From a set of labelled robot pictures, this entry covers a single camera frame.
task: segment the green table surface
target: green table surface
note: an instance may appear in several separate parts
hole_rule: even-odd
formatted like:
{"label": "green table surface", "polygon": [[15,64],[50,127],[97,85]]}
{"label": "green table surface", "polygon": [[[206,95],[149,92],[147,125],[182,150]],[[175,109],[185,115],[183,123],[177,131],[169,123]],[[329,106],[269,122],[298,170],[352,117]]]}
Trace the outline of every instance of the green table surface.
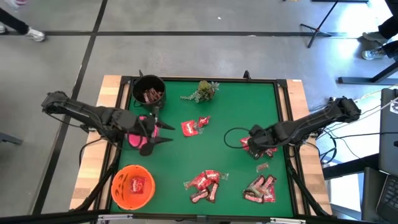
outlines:
{"label": "green table surface", "polygon": [[[133,212],[187,215],[234,215],[254,217],[292,217],[289,185],[281,148],[274,158],[262,157],[255,161],[243,149],[231,149],[224,144],[224,133],[233,127],[250,129],[259,124],[267,127],[278,122],[274,86],[268,83],[220,83],[220,90],[211,101],[195,103],[181,100],[181,95],[190,95],[198,82],[165,82],[167,101],[159,118],[175,127],[175,131],[161,129],[160,135],[172,138],[172,142],[159,144],[150,156],[140,156],[125,141],[119,170],[129,164],[144,166],[154,177],[156,191],[152,200]],[[142,108],[130,111],[147,114]],[[197,120],[200,116],[211,116],[203,134],[185,137],[181,123]],[[245,131],[233,131],[227,141],[241,146],[239,140],[248,136]],[[256,172],[256,166],[268,162],[269,168]],[[185,190],[183,183],[192,180],[208,169],[228,173],[228,180],[220,180],[216,203],[205,199],[193,204],[190,195],[196,188]],[[259,175],[272,174],[275,184],[276,202],[259,204],[243,199],[243,190]],[[111,212],[121,210],[115,202]]]}

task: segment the laptop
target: laptop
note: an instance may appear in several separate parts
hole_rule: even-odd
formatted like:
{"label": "laptop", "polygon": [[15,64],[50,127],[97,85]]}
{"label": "laptop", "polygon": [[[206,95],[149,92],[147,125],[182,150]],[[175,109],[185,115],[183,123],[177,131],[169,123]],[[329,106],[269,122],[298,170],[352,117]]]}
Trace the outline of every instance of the laptop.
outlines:
{"label": "laptop", "polygon": [[[385,88],[381,91],[381,105],[398,97],[398,90]],[[398,131],[398,102],[391,103],[380,114],[380,132]],[[398,134],[381,134],[379,169],[389,175],[383,186],[376,207],[377,214],[389,221],[398,223]]]}

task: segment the wooden table frame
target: wooden table frame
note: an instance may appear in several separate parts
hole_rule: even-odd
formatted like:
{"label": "wooden table frame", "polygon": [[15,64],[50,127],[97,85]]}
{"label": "wooden table frame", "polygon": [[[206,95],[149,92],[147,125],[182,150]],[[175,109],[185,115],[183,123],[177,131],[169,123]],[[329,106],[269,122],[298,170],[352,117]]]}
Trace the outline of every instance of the wooden table frame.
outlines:
{"label": "wooden table frame", "polygon": [[[124,109],[124,105],[126,105],[127,102],[127,93],[129,89],[128,83],[124,82],[125,80],[123,80],[122,76],[105,75],[96,105],[117,108],[120,108],[122,105],[122,108]],[[309,111],[301,80],[278,80],[278,83],[280,83],[278,91],[284,121],[289,120],[289,118],[296,120],[308,115]],[[100,136],[97,132],[89,133],[87,142],[98,138],[100,138]],[[104,170],[106,170],[105,168],[107,168],[103,167],[104,159],[108,159],[109,162],[105,163],[108,164],[108,166],[110,161],[113,160],[116,148],[112,146],[108,155],[106,155],[106,148],[107,142],[105,140],[98,141],[86,147],[81,160],[81,166],[77,176],[75,189],[72,195],[72,201],[70,204],[71,209],[79,206],[98,183],[101,173],[103,173]],[[315,149],[313,146],[303,145],[299,152],[299,159],[302,163],[302,175],[304,177],[307,189],[309,189],[315,200],[322,206],[322,208],[331,214],[331,207],[329,204],[329,198],[317,149]],[[296,160],[291,158],[291,161],[296,168]],[[305,205],[306,203],[304,203],[305,201],[303,201],[302,194],[297,185],[294,184],[294,186],[297,213],[308,214],[309,212],[306,212],[308,205]],[[98,209],[106,209],[107,200],[109,200],[109,187],[110,180],[108,180],[105,184],[99,200],[95,202]]]}

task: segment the orange bowl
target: orange bowl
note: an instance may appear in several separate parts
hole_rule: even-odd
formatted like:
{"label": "orange bowl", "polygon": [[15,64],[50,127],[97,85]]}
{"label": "orange bowl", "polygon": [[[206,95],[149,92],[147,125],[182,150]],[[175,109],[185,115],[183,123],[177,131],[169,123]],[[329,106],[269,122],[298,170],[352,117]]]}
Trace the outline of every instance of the orange bowl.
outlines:
{"label": "orange bowl", "polygon": [[[142,194],[131,192],[132,178],[135,176],[145,177]],[[142,166],[129,165],[119,170],[112,180],[111,195],[119,207],[126,210],[137,210],[148,203],[155,194],[155,180],[152,175]]]}

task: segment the person's leg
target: person's leg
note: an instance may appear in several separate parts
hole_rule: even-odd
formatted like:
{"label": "person's leg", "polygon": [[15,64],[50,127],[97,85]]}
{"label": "person's leg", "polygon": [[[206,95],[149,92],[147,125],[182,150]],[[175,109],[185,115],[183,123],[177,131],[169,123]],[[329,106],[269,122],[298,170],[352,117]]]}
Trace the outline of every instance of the person's leg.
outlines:
{"label": "person's leg", "polygon": [[25,22],[22,22],[14,16],[10,15],[2,8],[0,8],[0,22],[15,29],[18,33],[22,35],[27,34],[29,31],[29,26]]}
{"label": "person's leg", "polygon": [[[0,8],[0,22],[15,29],[18,33],[25,35],[26,37],[34,41],[40,42],[45,40],[45,34],[43,32],[32,29],[25,22],[22,22],[14,16],[10,15],[2,8]],[[6,32],[7,29],[4,26],[0,26],[0,34],[4,34]]]}
{"label": "person's leg", "polygon": [[389,58],[398,56],[398,40],[383,45],[382,48]]}
{"label": "person's leg", "polygon": [[391,17],[390,19],[379,25],[378,32],[364,32],[362,36],[371,41],[377,41],[380,44],[385,44],[387,41],[398,34],[398,21],[396,18]]}
{"label": "person's leg", "polygon": [[390,19],[383,22],[383,24],[379,25],[379,33],[387,40],[397,35],[398,34],[397,19],[395,17],[391,17]]}
{"label": "person's leg", "polygon": [[383,45],[382,47],[362,52],[362,57],[366,60],[382,58],[386,55],[389,58],[398,56],[398,40]]}

